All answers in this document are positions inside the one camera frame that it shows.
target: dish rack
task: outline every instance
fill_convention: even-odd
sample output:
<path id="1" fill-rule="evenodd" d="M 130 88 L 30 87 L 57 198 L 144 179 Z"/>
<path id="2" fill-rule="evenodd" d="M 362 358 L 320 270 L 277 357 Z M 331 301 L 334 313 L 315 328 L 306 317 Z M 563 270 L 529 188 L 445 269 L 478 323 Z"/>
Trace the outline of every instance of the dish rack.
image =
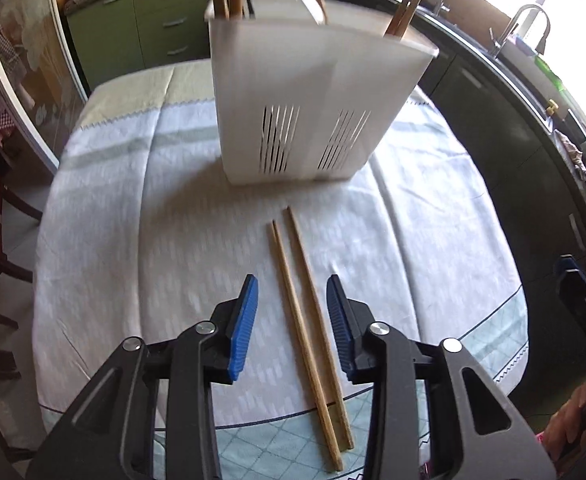
<path id="1" fill-rule="evenodd" d="M 437 47 L 391 16 L 326 1 L 317 25 L 297 0 L 251 0 L 209 22 L 222 164 L 232 184 L 347 179 L 375 150 Z"/>

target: frosted glass panel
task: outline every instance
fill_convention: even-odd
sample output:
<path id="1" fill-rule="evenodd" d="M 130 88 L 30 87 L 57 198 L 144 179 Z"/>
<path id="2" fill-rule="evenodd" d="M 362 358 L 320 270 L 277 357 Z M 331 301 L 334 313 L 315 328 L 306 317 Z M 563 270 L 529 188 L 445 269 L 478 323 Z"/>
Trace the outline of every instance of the frosted glass panel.
<path id="1" fill-rule="evenodd" d="M 82 109 L 50 0 L 0 0 L 0 60 L 44 142 L 59 156 Z"/>

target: tile floor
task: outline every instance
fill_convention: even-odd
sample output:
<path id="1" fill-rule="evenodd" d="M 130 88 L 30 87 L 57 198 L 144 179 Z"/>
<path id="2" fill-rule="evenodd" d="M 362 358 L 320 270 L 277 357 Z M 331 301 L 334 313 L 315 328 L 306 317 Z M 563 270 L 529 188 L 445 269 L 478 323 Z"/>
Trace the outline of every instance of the tile floor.
<path id="1" fill-rule="evenodd" d="M 28 149 L 23 150 L 5 183 L 29 204 L 42 210 L 52 177 Z M 9 260 L 27 269 L 34 268 L 38 223 L 4 202 L 2 214 L 4 252 Z M 13 352 L 19 381 L 0 384 L 0 429 L 12 446 L 37 449 L 45 436 L 38 406 L 33 365 L 31 327 L 33 289 L 30 283 L 0 276 L 0 314 L 20 325 L 16 332 L 0 325 L 0 349 Z M 25 464 L 16 465 L 23 472 Z"/>

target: human hand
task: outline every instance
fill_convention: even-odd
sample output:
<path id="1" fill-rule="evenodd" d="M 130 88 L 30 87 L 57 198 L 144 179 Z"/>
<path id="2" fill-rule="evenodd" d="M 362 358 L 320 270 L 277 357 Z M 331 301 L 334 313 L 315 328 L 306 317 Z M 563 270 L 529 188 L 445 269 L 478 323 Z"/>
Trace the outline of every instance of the human hand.
<path id="1" fill-rule="evenodd" d="M 582 429 L 582 410 L 586 406 L 586 382 L 576 388 L 571 398 L 551 417 L 542 437 L 542 446 L 557 463 L 566 444 L 572 444 Z M 580 437 L 580 446 L 586 443 L 586 430 Z"/>

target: white tablecloth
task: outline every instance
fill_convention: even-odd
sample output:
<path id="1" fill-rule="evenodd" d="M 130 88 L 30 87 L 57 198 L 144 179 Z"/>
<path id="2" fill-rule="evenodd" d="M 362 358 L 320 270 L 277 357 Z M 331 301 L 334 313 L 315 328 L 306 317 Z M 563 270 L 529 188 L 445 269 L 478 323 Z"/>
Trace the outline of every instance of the white tablecloth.
<path id="1" fill-rule="evenodd" d="M 232 387 L 214 385 L 225 479 L 335 476 L 315 415 L 304 413 L 312 398 L 269 235 L 288 205 L 320 298 L 337 273 L 350 298 L 409 338 L 461 338 L 510 391 L 528 354 L 520 279 L 483 179 L 422 92 L 350 181 L 232 187 L 210 74 L 198 62 L 106 84 L 68 142 L 36 256 L 44 420 L 54 422 L 124 338 L 176 337 L 236 297 L 252 273 L 260 296 L 246 367 Z M 358 440 L 345 462 L 356 470 L 370 394 L 342 383 Z M 161 390 L 158 425 L 165 401 Z"/>

